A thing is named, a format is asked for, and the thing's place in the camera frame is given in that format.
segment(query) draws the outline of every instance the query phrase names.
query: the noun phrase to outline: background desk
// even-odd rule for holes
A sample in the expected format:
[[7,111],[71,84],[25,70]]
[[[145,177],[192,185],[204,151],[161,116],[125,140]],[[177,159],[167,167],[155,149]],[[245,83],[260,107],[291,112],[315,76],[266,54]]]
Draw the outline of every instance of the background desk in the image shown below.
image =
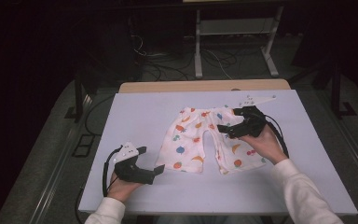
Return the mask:
[[[203,91],[208,86],[217,90],[246,89],[262,85],[263,80],[129,83],[115,96],[105,124],[101,143],[91,167],[79,210],[92,212],[102,199],[101,174],[108,154],[121,144],[131,141],[136,147],[146,146],[138,165],[152,169],[162,139],[175,115],[184,106],[212,108],[228,105],[238,107],[241,100],[251,96],[272,96],[274,101],[258,105],[275,118],[285,136],[289,154],[299,169],[320,188],[322,195],[338,214],[356,214],[348,192],[328,159],[307,113],[295,91],[288,90],[282,80],[266,80],[269,91]],[[126,202],[129,214],[203,214],[203,215],[265,215],[287,213],[281,191],[269,176],[272,164],[232,175],[220,175],[214,159],[212,137],[203,136],[206,154],[201,174],[165,170],[152,186],[137,189]]]

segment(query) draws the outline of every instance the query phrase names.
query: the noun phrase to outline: gray carpet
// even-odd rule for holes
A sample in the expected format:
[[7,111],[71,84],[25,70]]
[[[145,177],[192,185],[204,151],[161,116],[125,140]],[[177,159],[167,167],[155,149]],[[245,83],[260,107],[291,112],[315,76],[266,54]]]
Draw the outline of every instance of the gray carpet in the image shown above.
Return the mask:
[[[223,64],[225,72],[234,79],[269,78],[268,69],[259,53],[259,42],[263,39],[253,40],[249,36],[246,38],[248,38],[246,44],[241,46],[243,50],[236,55],[237,60],[230,61],[232,63],[230,66],[227,63]],[[287,79],[302,71],[301,68],[290,65],[300,41],[301,37],[298,36],[278,37],[275,41],[271,55],[281,78]],[[210,50],[219,58],[226,55],[219,50]],[[208,57],[205,51],[203,55],[204,79],[227,79],[219,63],[211,60],[213,56]],[[188,53],[182,58],[175,58],[174,61],[163,62],[166,66],[177,68],[190,63],[188,67],[181,69],[182,73],[169,69],[160,73],[156,66],[148,65],[145,67],[142,81],[186,80],[187,78],[192,80],[194,69],[191,59],[192,54]],[[297,90],[332,163],[358,209],[358,162],[352,155],[351,141],[345,136],[345,132],[342,132],[342,127],[349,130],[351,138],[358,147],[358,90],[353,83],[343,78],[341,99],[353,106],[357,116],[338,120],[329,109],[329,87],[324,91],[316,91],[310,85],[313,77],[314,75],[310,75],[300,79],[292,85],[292,88]],[[101,90],[85,101],[86,115],[90,112],[87,120],[90,131],[102,133],[113,99],[108,97],[112,97],[112,93],[115,92],[117,89]],[[73,84],[62,92],[62,96],[51,110],[50,117],[1,211],[0,223],[27,223],[30,220],[32,223],[78,223],[75,215],[76,198],[87,180],[99,137],[95,138],[88,157],[71,156],[81,134],[88,133],[85,128],[86,116],[78,124],[72,119],[64,118],[67,109],[71,106],[74,106]],[[39,202],[46,202],[46,204],[38,206]],[[86,217],[87,214],[79,214],[82,221]],[[136,217],[126,217],[124,221],[134,223],[135,219]],[[358,223],[358,215],[342,219],[345,223]]]

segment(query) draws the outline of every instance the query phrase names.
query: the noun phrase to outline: person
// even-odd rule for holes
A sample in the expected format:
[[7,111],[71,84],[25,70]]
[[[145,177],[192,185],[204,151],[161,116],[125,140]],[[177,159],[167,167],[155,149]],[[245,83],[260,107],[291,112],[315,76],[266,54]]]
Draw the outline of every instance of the person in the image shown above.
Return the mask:
[[[296,224],[343,223],[341,219],[333,213],[315,184],[306,175],[302,174],[296,168],[295,164],[282,152],[274,132],[268,125],[264,127],[258,137],[245,135],[239,139],[247,142],[260,156],[274,164],[271,171],[272,177],[282,187],[289,215]],[[107,197],[103,198],[97,211],[89,216],[86,223],[120,223],[124,216],[124,202],[130,197],[131,193],[140,186],[141,184],[128,183],[118,179],[109,189]],[[162,218],[158,223],[162,223],[163,220],[167,221],[168,219]],[[222,223],[229,223],[229,221],[230,218],[224,217]]]

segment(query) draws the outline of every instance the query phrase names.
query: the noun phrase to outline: forearm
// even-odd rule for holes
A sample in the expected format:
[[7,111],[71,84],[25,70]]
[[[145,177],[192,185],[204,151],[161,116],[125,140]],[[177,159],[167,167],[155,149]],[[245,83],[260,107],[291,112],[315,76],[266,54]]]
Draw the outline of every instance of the forearm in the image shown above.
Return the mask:
[[86,224],[119,224],[124,217],[126,206],[113,198],[103,198],[95,213],[89,215]]
[[315,184],[292,161],[276,164],[272,175],[283,189],[287,209],[295,223],[342,223]]

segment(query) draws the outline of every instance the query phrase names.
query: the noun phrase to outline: long sleeve shirt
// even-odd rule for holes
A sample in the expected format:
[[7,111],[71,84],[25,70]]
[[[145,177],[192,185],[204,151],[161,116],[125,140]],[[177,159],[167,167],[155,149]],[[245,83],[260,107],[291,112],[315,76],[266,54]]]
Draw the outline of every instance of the long sleeve shirt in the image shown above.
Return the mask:
[[[282,187],[286,207],[296,224],[342,223],[324,200],[315,184],[300,173],[291,160],[284,160],[272,168],[272,177]],[[112,198],[103,198],[86,224],[117,224],[124,216],[125,205]]]

